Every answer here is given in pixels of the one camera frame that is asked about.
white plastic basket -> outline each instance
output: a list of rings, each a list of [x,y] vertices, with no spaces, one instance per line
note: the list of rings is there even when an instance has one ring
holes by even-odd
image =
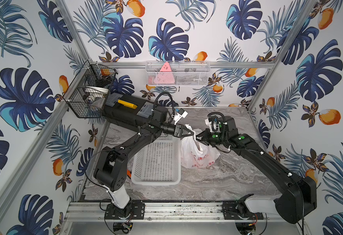
[[[160,72],[166,61],[147,61],[149,86],[206,86],[211,68],[207,61],[168,61],[172,72]]]
[[[181,140],[161,134],[134,156],[131,181],[140,185],[167,186],[181,180]]]

wall-mounted basket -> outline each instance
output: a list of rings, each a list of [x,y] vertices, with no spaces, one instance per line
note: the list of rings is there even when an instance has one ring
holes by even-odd
[[[66,101],[78,118],[100,118],[101,108],[117,71],[101,64],[89,65],[78,87]]]
[[[171,72],[160,72],[166,61],[147,61],[149,86],[206,86],[211,68],[207,61],[168,61]]]

tropical leaf wallpaper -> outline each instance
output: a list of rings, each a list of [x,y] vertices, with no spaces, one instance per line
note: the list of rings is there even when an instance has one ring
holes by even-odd
[[[98,62],[273,61],[305,2],[66,0],[89,56]],[[317,37],[319,30],[308,24],[293,44],[296,49],[290,49],[288,63],[299,59]],[[68,54],[76,68],[78,58]],[[173,100],[181,106],[242,106],[266,72],[256,67],[212,69],[206,87],[172,87]],[[153,101],[159,88],[148,86],[146,77],[143,69],[118,69],[112,92]],[[187,97],[195,100],[184,104]]]
[[[284,41],[272,23],[287,22],[297,4],[260,30],[270,49]],[[343,0],[317,1],[254,102],[251,117],[269,154],[317,184],[318,207],[305,217],[310,233],[343,235]]]
[[[0,191],[84,66],[75,43],[54,0],[0,0]],[[3,234],[59,233],[81,188],[79,161],[92,156],[103,123],[66,112],[0,224]]]

marble surface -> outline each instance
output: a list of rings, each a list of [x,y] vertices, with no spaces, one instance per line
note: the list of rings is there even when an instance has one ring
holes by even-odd
[[[245,108],[189,108],[188,115],[179,121],[190,124],[193,129],[204,130],[207,114],[222,112],[235,119],[239,133],[249,134],[259,143],[258,136]],[[111,124],[104,145],[114,147],[135,134],[134,131]],[[132,169],[131,159],[127,165]],[[236,200],[254,193],[257,195],[279,194],[273,183],[254,165],[236,153],[221,153],[216,162],[204,169],[181,167],[181,181],[171,186],[136,185],[127,178],[125,187],[132,199],[151,200]],[[86,200],[102,200],[108,194],[101,187],[88,182],[84,192]]]

plastic basket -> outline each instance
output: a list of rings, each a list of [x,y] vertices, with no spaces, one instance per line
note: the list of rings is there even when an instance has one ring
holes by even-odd
[[[134,156],[131,181],[140,185],[167,186],[181,180],[181,140],[161,134]]]
[[[146,73],[149,86],[206,86],[211,71],[207,61],[182,61],[170,64],[171,72],[160,72],[166,61],[147,61]]]
[[[79,85],[67,100],[67,104],[78,118],[100,118],[116,70],[104,65],[90,65]]]

